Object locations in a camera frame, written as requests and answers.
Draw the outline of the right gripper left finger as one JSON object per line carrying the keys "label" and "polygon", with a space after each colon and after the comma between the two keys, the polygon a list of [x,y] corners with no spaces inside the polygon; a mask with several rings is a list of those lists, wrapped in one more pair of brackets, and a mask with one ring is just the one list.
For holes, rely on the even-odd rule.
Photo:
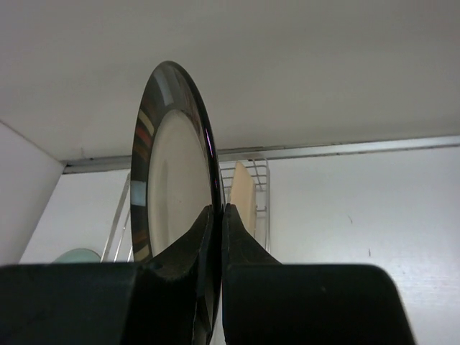
{"label": "right gripper left finger", "polygon": [[126,344],[209,344],[214,327],[214,212],[206,206],[167,249],[138,266]]}

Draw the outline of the dark striped rim plate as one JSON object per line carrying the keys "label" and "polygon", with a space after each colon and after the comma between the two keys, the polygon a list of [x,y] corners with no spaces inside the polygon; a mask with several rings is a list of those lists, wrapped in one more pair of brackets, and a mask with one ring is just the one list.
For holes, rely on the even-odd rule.
{"label": "dark striped rim plate", "polygon": [[214,212],[214,326],[221,292],[224,189],[211,124],[186,70],[173,61],[152,72],[132,146],[130,218],[134,261],[143,265]]}

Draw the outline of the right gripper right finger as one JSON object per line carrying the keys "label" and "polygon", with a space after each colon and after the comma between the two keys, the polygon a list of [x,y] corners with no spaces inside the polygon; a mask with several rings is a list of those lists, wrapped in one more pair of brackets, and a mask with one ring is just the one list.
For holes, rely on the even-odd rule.
{"label": "right gripper right finger", "polygon": [[282,264],[244,228],[234,205],[222,223],[227,344],[358,344],[350,302],[339,294],[350,268]]}

